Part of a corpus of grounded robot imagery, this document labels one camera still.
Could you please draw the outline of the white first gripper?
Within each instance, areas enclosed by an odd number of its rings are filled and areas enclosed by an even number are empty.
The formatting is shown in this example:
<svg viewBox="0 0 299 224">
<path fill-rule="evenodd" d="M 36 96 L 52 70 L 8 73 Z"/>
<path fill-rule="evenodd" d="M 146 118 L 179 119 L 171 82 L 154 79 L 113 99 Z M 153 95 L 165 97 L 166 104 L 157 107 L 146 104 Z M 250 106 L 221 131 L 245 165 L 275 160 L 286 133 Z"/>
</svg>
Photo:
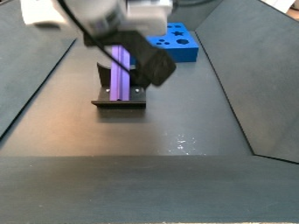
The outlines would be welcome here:
<svg viewBox="0 0 299 224">
<path fill-rule="evenodd" d="M 63 1 L 74 16 L 94 36 L 114 31 L 139 31 L 145 36 L 162 36 L 167 18 L 174 11 L 174 0 L 20 0 L 26 25 L 77 28 L 62 8 Z"/>
</svg>

